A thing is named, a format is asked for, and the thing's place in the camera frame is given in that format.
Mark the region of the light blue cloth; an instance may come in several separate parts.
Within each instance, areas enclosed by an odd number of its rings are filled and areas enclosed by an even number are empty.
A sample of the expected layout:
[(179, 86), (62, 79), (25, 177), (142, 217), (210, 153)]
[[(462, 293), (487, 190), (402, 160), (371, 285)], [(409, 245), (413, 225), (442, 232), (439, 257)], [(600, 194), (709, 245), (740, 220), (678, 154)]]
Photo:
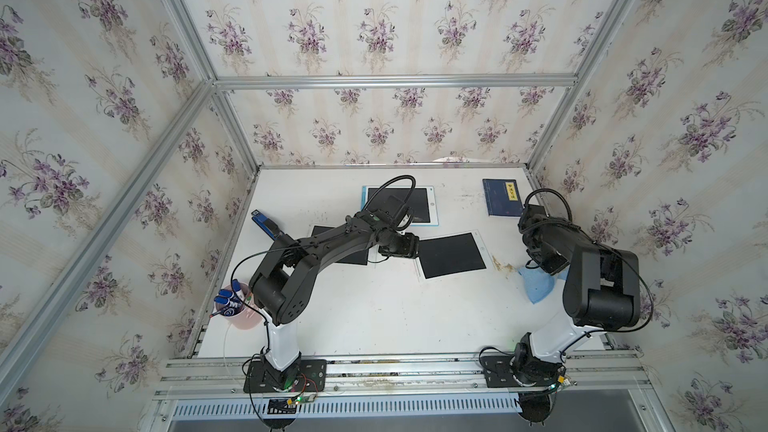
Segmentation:
[(519, 274), (528, 300), (537, 304), (554, 293), (561, 294), (568, 278), (569, 266), (555, 275), (550, 275), (540, 268), (522, 268)]

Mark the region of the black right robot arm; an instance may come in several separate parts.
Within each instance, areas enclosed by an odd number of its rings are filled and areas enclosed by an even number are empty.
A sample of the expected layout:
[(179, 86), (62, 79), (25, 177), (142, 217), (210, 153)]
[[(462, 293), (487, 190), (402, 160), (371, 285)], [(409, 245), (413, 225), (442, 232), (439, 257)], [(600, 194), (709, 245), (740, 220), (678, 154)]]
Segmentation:
[(521, 381), (541, 382), (560, 374), (566, 353), (586, 339), (647, 326), (641, 295), (650, 288), (639, 273), (637, 255), (589, 237), (573, 221), (563, 194), (533, 190), (523, 201), (518, 230), (534, 265), (549, 276), (567, 272), (561, 310), (515, 348), (510, 365)]

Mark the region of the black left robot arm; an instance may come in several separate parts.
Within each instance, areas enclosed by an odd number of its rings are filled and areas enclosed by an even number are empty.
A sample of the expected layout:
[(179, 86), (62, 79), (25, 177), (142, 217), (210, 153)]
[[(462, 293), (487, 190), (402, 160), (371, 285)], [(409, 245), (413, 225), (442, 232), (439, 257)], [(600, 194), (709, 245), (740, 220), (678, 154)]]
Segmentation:
[(276, 234), (268, 250), (250, 256), (262, 259), (248, 288), (253, 297), (251, 308), (262, 315), (266, 326), (263, 363), (280, 373), (300, 363), (293, 323), (309, 305), (320, 272), (371, 248), (384, 259), (418, 257), (419, 238), (407, 230), (412, 222), (408, 200), (415, 187), (413, 176), (396, 176), (382, 184), (342, 225), (300, 239)]

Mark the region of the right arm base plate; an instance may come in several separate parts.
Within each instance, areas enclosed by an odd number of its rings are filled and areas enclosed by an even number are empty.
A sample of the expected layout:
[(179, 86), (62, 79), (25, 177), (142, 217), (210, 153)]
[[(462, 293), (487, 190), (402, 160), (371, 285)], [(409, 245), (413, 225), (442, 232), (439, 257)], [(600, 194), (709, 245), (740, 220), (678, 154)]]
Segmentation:
[(566, 368), (537, 358), (524, 358), (519, 362), (512, 356), (490, 355), (480, 360), (488, 388), (551, 387), (560, 383)]

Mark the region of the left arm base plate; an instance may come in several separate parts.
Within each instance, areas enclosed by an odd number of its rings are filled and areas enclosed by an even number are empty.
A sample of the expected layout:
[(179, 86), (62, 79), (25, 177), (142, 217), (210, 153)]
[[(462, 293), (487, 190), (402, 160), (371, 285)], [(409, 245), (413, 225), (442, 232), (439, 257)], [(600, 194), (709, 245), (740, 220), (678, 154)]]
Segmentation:
[(325, 389), (328, 362), (299, 357), (284, 371), (266, 359), (249, 359), (245, 364), (243, 391), (251, 394), (322, 392)]

